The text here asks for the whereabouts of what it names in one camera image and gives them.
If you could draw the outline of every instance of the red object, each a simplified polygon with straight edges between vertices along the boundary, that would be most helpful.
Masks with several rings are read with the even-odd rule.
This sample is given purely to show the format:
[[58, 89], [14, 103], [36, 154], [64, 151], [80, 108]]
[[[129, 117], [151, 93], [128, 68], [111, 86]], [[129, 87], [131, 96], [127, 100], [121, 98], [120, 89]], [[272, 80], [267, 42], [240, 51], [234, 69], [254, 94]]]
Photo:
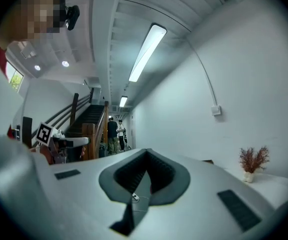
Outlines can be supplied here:
[[[7, 78], [6, 75], [6, 65], [7, 65], [7, 59], [6, 59], [6, 51], [0, 48], [0, 69], [4, 73], [5, 77]], [[8, 137], [11, 139], [14, 139], [14, 136], [12, 134], [12, 127], [11, 125], [9, 126], [9, 130], [7, 133]]]

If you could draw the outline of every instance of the gray floor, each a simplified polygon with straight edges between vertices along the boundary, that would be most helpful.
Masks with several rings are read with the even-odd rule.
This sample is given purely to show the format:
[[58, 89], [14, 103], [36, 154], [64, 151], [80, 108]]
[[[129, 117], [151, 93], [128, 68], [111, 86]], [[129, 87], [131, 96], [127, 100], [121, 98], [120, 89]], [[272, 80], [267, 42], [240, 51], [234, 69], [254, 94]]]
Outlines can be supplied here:
[[137, 203], [133, 203], [135, 226], [139, 224], [142, 218], [146, 215], [146, 211], [148, 210], [150, 198], [150, 184], [150, 177], [146, 172], [142, 178], [142, 181], [139, 183], [138, 187], [135, 190], [135, 194], [139, 196], [139, 201]]

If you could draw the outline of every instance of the dried flower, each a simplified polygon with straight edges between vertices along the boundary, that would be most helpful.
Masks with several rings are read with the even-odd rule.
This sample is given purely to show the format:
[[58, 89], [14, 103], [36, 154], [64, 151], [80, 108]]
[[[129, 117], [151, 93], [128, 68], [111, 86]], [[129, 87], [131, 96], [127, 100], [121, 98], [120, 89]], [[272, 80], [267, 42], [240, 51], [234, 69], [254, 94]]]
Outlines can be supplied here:
[[254, 173], [256, 169], [261, 168], [265, 170], [266, 168], [262, 165], [269, 162], [268, 159], [268, 148], [266, 146], [262, 147], [257, 154], [254, 156], [254, 148], [248, 148], [247, 150], [240, 149], [239, 153], [239, 163], [245, 172]]

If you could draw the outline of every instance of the recessed light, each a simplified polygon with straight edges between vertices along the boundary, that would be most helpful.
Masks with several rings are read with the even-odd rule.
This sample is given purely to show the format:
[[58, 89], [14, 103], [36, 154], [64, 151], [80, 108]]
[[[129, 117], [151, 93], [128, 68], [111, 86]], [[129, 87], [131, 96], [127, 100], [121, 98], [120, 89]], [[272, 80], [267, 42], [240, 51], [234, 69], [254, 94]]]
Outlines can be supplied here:
[[63, 64], [64, 67], [69, 67], [69, 63], [67, 61], [65, 61], [65, 60], [62, 62], [62, 64]]

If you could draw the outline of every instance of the fluorescent ceiling light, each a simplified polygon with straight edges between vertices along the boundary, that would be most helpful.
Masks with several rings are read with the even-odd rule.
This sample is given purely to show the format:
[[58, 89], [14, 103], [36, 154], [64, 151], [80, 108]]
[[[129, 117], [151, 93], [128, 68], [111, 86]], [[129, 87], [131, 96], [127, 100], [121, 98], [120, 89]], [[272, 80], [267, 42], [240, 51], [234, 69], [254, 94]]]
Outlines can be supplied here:
[[137, 82], [140, 74], [142, 73], [144, 67], [146, 66], [149, 58], [152, 56], [156, 47], [166, 35], [167, 30], [158, 26], [153, 25], [141, 47], [135, 64], [133, 66], [132, 72], [130, 73], [129, 81]]
[[121, 100], [120, 100], [120, 104], [119, 104], [119, 107], [123, 108], [125, 103], [126, 103], [126, 100], [127, 100], [127, 96], [122, 96]]
[[62, 62], [62, 64], [63, 64], [64, 67], [69, 67], [69, 63], [67, 61], [65, 61], [65, 60]]

